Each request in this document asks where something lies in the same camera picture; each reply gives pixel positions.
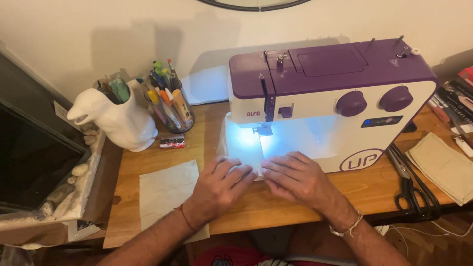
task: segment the white string bracelet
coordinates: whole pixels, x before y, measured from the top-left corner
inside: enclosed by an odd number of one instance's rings
[[[356,221],[356,223],[354,225],[352,225],[346,232],[344,233],[339,233],[339,232],[336,232],[333,227],[329,224],[329,227],[330,227],[330,233],[336,235],[336,236],[339,236],[339,237],[343,237],[346,233],[350,232],[350,236],[353,237],[353,235],[351,234],[351,230],[353,230],[353,228],[355,228],[358,223],[361,221],[361,219],[363,219],[363,215],[361,214],[360,211],[358,211],[358,220]]]

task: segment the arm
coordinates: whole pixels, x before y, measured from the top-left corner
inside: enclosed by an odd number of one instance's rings
[[[105,257],[98,266],[158,265],[191,237],[194,229],[198,231],[220,217],[257,177],[251,166],[241,165],[238,159],[214,158],[200,173],[194,192],[184,202],[182,210],[171,211]]]
[[[346,232],[358,220],[358,212],[335,188],[320,166],[300,152],[273,156],[262,162],[264,181],[271,192],[320,212],[337,232]],[[363,266],[410,266],[407,259],[365,220],[343,240]]]

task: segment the wooden desk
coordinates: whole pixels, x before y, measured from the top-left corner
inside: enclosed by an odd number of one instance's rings
[[[169,168],[193,159],[199,170],[215,156],[223,117],[229,112],[228,103],[194,106],[197,121],[186,134],[185,148],[160,150],[158,143],[134,153],[124,151],[110,213],[104,248],[121,246],[138,233],[140,228],[140,178],[146,173]],[[414,118],[418,130],[403,133],[395,141],[399,149],[412,148],[428,132],[442,138],[450,147],[461,150],[450,139],[450,131],[424,107]],[[453,203],[445,193],[417,174],[436,195],[441,204]],[[330,180],[350,202],[364,214],[397,211],[394,195],[399,191],[399,177],[386,156],[373,166],[357,171],[329,174]],[[255,182],[246,194],[223,217],[210,224],[211,234],[245,231],[288,224],[321,220],[314,211],[274,197],[266,184]]]

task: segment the purple sewing machine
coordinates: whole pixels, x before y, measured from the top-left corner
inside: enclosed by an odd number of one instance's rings
[[[300,151],[325,172],[375,163],[437,87],[402,37],[235,55],[230,77],[226,153],[259,168]]]

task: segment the round mirror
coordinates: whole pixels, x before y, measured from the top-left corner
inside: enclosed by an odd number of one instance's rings
[[[271,11],[300,5],[310,0],[198,0],[212,6],[239,11]]]

